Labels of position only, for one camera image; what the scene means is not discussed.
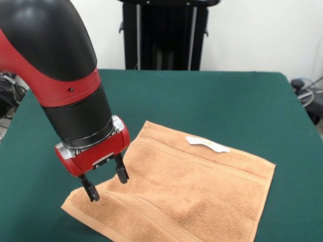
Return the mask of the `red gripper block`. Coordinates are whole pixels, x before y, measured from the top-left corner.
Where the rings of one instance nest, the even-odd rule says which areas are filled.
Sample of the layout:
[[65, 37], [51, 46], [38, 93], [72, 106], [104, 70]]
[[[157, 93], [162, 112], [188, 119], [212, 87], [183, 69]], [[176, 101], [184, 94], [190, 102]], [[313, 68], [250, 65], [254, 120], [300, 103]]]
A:
[[116, 173], [120, 182], [126, 184], [129, 179], [121, 154], [130, 145], [129, 131], [119, 116], [113, 115], [112, 121], [114, 125], [112, 135], [92, 147], [72, 150], [62, 143], [55, 145], [59, 160], [72, 176], [79, 177], [91, 202], [99, 201], [100, 196], [95, 185], [88, 180], [85, 173], [97, 168], [100, 162], [116, 155]]

